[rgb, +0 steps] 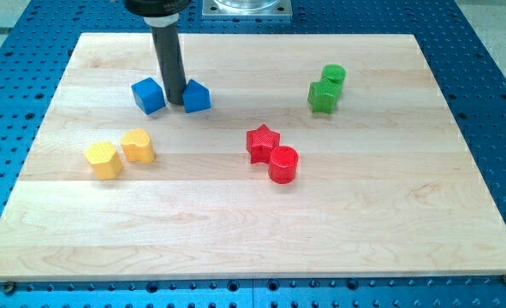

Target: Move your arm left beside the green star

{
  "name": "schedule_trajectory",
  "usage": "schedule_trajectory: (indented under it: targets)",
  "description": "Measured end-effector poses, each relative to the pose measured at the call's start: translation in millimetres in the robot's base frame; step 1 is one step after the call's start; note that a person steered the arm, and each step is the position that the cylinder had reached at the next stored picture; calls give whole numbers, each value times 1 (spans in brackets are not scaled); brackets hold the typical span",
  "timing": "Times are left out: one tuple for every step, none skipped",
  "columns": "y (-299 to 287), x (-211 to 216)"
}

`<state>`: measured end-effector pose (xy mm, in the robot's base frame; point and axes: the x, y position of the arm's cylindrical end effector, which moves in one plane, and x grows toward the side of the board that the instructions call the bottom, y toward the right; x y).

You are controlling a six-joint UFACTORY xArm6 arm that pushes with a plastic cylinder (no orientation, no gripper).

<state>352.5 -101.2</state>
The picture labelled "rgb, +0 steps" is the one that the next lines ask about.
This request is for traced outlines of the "black robot arm flange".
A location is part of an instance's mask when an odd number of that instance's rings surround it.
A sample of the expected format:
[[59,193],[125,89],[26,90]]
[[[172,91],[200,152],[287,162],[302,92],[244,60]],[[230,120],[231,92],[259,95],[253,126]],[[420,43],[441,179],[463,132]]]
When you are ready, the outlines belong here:
[[142,17],[165,17],[180,13],[191,0],[123,0],[123,6],[130,13]]

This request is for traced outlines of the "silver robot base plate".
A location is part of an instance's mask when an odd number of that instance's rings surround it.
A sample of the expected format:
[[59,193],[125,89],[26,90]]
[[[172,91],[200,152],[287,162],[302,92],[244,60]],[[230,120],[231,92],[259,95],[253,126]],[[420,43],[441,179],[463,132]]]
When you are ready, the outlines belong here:
[[203,0],[202,15],[225,16],[282,16],[293,14],[291,0]]

